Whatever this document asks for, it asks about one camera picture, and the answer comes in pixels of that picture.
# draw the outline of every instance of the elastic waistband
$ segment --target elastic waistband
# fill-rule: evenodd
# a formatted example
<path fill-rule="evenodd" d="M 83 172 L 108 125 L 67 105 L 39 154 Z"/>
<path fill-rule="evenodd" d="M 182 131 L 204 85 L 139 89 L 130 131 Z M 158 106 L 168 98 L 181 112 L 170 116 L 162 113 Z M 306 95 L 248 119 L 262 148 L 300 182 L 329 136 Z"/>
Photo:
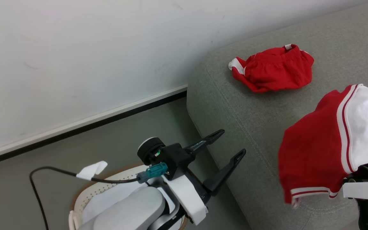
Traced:
<path fill-rule="evenodd" d="M 255 54 L 254 59 L 261 60 L 261 61 L 286 61 L 294 57 L 302 56 L 301 50 L 295 44 L 285 45 L 284 48 L 288 50 L 285 54 L 270 55 L 270 54 L 264 54 L 263 52 L 260 52 L 260 53 Z"/>

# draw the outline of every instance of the red fabric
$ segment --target red fabric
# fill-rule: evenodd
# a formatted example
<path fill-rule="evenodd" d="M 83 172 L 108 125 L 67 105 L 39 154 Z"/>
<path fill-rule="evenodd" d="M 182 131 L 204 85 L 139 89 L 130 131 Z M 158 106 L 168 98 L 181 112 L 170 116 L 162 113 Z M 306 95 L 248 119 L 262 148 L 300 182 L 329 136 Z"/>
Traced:
<path fill-rule="evenodd" d="M 314 112 L 285 131 L 279 150 L 279 177 L 286 203 L 292 202 L 292 196 L 328 192 L 317 189 L 291 194 L 291 189 L 325 187 L 337 193 L 342 187 L 348 174 L 342 166 L 336 111 L 350 88 L 326 94 Z"/>
<path fill-rule="evenodd" d="M 252 55 L 244 61 L 237 60 L 245 68 L 245 75 L 232 67 L 233 77 L 256 93 L 270 90 L 298 89 L 311 82 L 311 66 L 314 59 L 297 45 L 292 48 L 272 48 Z"/>

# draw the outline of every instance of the black baseboard strip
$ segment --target black baseboard strip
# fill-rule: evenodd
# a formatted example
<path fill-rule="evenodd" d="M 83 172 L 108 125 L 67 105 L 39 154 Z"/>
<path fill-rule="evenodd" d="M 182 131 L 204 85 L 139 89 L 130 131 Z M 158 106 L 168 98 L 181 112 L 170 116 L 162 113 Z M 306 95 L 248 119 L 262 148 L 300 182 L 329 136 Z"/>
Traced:
<path fill-rule="evenodd" d="M 59 134 L 55 137 L 51 137 L 51 138 L 48 138 L 48 139 L 43 140 L 43 141 L 39 141 L 39 142 L 34 143 L 34 144 L 30 144 L 30 145 L 22 147 L 20 149 L 17 149 L 17 150 L 11 151 L 9 153 L 5 153 L 5 154 L 0 155 L 0 161 L 12 158 L 14 156 L 18 156 L 22 153 L 26 153 L 26 152 L 31 151 L 31 150 L 35 150 L 37 148 L 43 147 L 43 146 L 48 145 L 48 144 L 52 144 L 56 141 L 60 141 L 60 140 L 63 140 L 65 138 L 72 137 L 74 135 L 89 131 L 91 129 L 100 127 L 102 125 L 109 124 L 111 122 L 115 122 L 117 120 L 120 120 L 120 119 L 126 118 L 128 116 L 134 115 L 136 113 L 143 112 L 143 111 L 146 111 L 148 109 L 152 109 L 152 108 L 161 106 L 163 104 L 175 101 L 175 100 L 183 98 L 185 96 L 187 96 L 187 91 L 177 93 L 175 95 L 166 97 L 166 98 L 158 100 L 156 102 L 152 102 L 152 103 L 147 104 L 145 106 L 141 106 L 139 108 L 132 109 L 132 110 L 127 111 L 127 112 L 123 112 L 123 113 L 115 115 L 113 117 L 106 118 L 106 119 L 103 119 L 101 121 L 98 121 L 98 122 L 95 122 L 95 123 L 92 123 L 92 124 L 88 124 L 88 125 L 80 127 L 80 128 L 76 128 L 76 129 L 71 130 L 69 132 L 66 132 L 64 134 Z"/>

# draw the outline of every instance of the couch cushion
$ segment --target couch cushion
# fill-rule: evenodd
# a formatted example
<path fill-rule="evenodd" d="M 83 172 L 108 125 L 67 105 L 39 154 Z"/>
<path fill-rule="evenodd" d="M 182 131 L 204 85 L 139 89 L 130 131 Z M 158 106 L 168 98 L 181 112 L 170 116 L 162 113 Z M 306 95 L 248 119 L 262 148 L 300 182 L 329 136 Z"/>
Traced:
<path fill-rule="evenodd" d="M 253 93 L 232 78 L 228 63 L 294 43 L 315 59 L 313 80 L 299 90 Z M 219 167 L 241 148 L 247 156 L 228 185 L 253 229 L 340 229 L 357 216 L 353 200 L 305 197 L 298 209 L 283 203 L 277 153 L 286 128 L 312 112 L 331 90 L 368 87 L 368 3 L 290 26 L 210 54 L 188 85 L 187 107 L 201 135 L 226 134 L 210 147 Z"/>

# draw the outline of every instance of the baseboard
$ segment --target baseboard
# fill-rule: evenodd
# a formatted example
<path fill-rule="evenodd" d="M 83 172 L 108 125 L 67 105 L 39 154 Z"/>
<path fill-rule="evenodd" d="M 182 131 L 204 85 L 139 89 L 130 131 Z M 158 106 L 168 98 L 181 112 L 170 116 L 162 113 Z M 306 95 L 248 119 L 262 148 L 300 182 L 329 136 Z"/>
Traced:
<path fill-rule="evenodd" d="M 0 147 L 0 161 L 17 156 L 29 150 L 45 146 L 58 140 L 91 130 L 93 128 L 114 122 L 118 119 L 128 117 L 138 112 L 157 107 L 161 104 L 171 102 L 186 95 L 187 84 L 174 89 L 150 96 L 139 101 L 111 109 L 106 112 L 55 128 L 53 130 L 28 137 L 21 141 Z"/>

